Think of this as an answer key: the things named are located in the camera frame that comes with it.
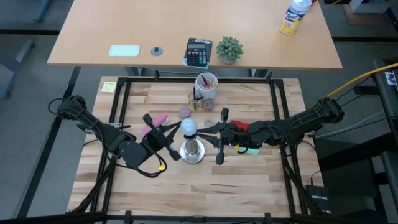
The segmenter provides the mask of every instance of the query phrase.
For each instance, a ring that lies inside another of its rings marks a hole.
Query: small plant pot
[[[231,59],[228,59],[228,58],[220,58],[221,59],[221,61],[224,63],[224,64],[227,64],[227,65],[232,65],[233,63],[235,63],[236,62],[236,59],[235,60],[231,60]]]

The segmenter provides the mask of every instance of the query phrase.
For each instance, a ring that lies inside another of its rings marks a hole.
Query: pink eraser
[[[153,120],[155,126],[163,125],[169,121],[169,116],[167,116],[167,113],[162,113],[159,115],[157,118]],[[146,126],[142,129],[141,131],[141,137],[144,137],[148,132],[150,131],[150,127]]]

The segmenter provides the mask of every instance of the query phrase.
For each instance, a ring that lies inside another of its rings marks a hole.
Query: wooden table
[[[293,36],[279,31],[290,0],[75,0],[48,63],[182,67],[189,37],[212,40],[212,68],[342,68],[319,3]],[[216,45],[236,37],[244,54],[223,64]],[[138,57],[110,57],[112,45],[140,45]],[[153,47],[164,52],[155,57]]]
[[[109,119],[114,94],[100,91],[105,81],[117,79],[101,79],[93,114],[104,122]],[[305,110],[299,80],[284,79],[284,83],[290,115]],[[129,124],[131,128],[126,131],[137,136],[138,142],[141,141],[140,132],[144,127],[142,116],[148,112],[152,117],[167,112],[169,124],[180,121],[178,109],[187,106],[187,95],[192,86],[190,83],[132,83],[124,122],[124,125]],[[118,108],[121,107],[122,98],[123,94],[119,97]],[[215,103],[211,112],[192,113],[199,128],[204,127],[205,121],[219,121],[222,107],[229,108],[229,119],[248,123],[274,119],[268,84],[220,83]],[[94,138],[88,135],[86,141]],[[180,130],[174,139],[173,147],[179,149],[184,141]],[[270,212],[273,217],[289,217],[278,147],[264,145],[260,148],[259,155],[253,156],[239,155],[233,147],[226,146],[225,162],[219,166],[215,164],[217,150],[210,143],[202,142],[206,149],[205,157],[202,162],[194,165],[183,160],[173,161],[167,150],[161,150],[160,155],[165,158],[169,168],[154,179],[117,167],[109,213],[124,215],[125,210],[132,210],[134,215],[263,217],[265,212]],[[308,144],[300,144],[297,154],[305,185],[310,182],[310,176],[319,171],[317,155]],[[75,208],[94,186],[100,156],[101,144],[98,141],[84,147],[69,209]],[[141,169],[155,172],[158,165],[157,159],[151,157],[141,165]],[[322,185],[321,175],[316,174],[314,177],[314,182]],[[296,210],[299,212],[297,191],[295,187],[293,189]],[[103,201],[103,192],[101,194],[100,203]]]

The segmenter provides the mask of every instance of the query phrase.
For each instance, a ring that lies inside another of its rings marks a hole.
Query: purple bottle cap
[[[180,117],[182,119],[189,118],[191,116],[191,110],[189,108],[180,108]]]
[[[212,99],[203,100],[203,108],[206,110],[214,109],[214,101]]]

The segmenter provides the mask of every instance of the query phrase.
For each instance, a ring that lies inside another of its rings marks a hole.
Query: spray can
[[[311,0],[292,0],[279,30],[286,35],[295,34],[311,3]]]

